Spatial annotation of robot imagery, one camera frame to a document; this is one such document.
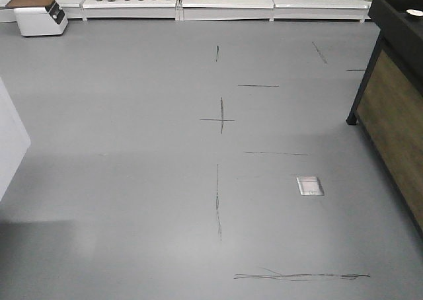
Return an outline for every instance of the store shelf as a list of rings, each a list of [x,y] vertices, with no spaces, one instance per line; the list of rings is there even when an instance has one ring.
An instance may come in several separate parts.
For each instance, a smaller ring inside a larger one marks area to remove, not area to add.
[[[176,0],[85,0],[87,18],[175,18]]]
[[[182,0],[184,20],[272,19],[273,0]]]
[[[347,19],[364,21],[371,2],[364,0],[274,0],[275,19]]]

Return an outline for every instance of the scratch mark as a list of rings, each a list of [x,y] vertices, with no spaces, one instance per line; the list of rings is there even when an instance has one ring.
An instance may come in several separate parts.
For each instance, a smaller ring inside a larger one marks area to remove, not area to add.
[[[279,87],[279,85],[238,85],[239,87]]]
[[[219,217],[219,164],[216,165],[216,220],[217,220],[217,234],[220,241],[222,241],[222,225]]]
[[[289,274],[283,275],[267,268],[261,268],[271,272],[268,275],[235,274],[233,279],[273,279],[285,281],[327,281],[327,280],[356,280],[368,278],[369,274]]]
[[[318,47],[316,46],[316,44],[315,44],[315,42],[314,41],[312,41],[311,42],[313,45],[314,45],[314,47],[316,48],[316,51],[317,51],[317,53],[320,55],[320,58],[323,60],[323,62],[325,63],[325,64],[328,64],[328,61],[325,59],[325,56],[321,53],[321,51],[318,49]]]
[[[254,153],[254,154],[259,154],[259,155],[261,155],[261,154],[264,154],[264,155],[271,154],[271,155],[308,156],[308,154],[306,154],[306,153],[269,153],[269,152],[266,152],[266,151],[259,151],[259,152],[256,152],[256,151],[244,151],[244,153]]]

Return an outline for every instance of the wooden counter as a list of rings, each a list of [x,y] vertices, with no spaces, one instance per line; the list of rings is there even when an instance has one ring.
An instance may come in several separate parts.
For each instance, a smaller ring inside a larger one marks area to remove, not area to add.
[[[403,13],[398,17],[407,19]],[[377,24],[378,15],[382,20],[387,14],[380,7],[370,10],[370,17]],[[395,20],[386,20],[389,24]],[[423,20],[409,22],[423,23]],[[423,50],[423,42],[414,49],[410,44],[407,30],[384,31],[384,23],[378,24],[381,34],[377,40],[369,65],[357,93],[347,123],[362,125],[371,139],[391,180],[402,194],[420,234],[423,229],[423,71],[416,65],[423,63],[423,56],[416,54]],[[402,35],[398,46],[395,37]]]

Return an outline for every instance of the black marker line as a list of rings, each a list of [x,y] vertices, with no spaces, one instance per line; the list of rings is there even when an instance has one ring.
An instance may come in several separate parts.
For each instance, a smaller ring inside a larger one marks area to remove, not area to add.
[[[217,234],[220,241],[222,241],[222,225],[219,217],[219,164],[216,165],[216,221],[217,221]]]
[[[234,120],[215,120],[215,119],[213,119],[213,118],[202,118],[202,119],[200,119],[200,120],[211,120],[211,121],[214,121],[214,122],[234,122]]]
[[[315,44],[315,42],[314,41],[312,41],[311,42],[313,45],[314,45],[314,47],[316,48],[316,51],[317,51],[317,53],[320,55],[320,58],[323,60],[323,62],[325,63],[325,64],[328,64],[328,61],[325,59],[325,57],[324,57],[324,55],[321,53],[321,51],[318,49],[318,47],[316,46],[316,44]]]
[[[238,85],[239,87],[279,87],[279,85],[253,85],[253,84],[246,84],[246,85]]]
[[[253,154],[258,154],[258,155],[293,155],[293,156],[308,156],[308,154],[306,153],[268,153],[265,151],[244,151],[244,153],[253,153]]]

